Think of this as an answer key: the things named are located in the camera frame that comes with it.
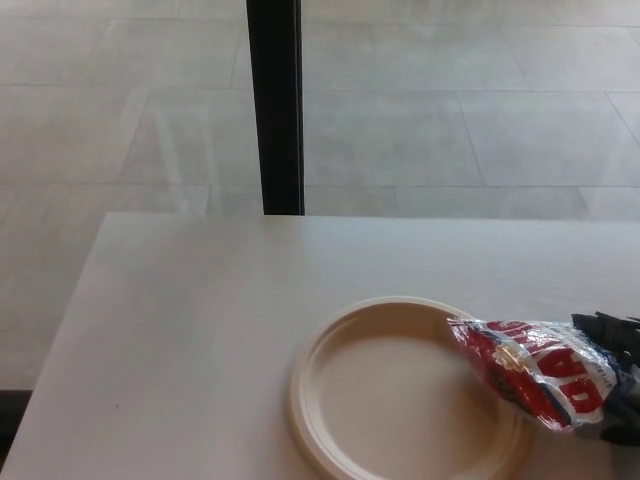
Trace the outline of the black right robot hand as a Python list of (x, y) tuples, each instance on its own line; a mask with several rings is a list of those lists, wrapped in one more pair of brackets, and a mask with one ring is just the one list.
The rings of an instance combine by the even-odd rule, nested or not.
[(639, 446), (639, 319), (602, 312), (572, 314), (573, 325), (604, 350), (616, 384), (604, 401), (600, 439)]

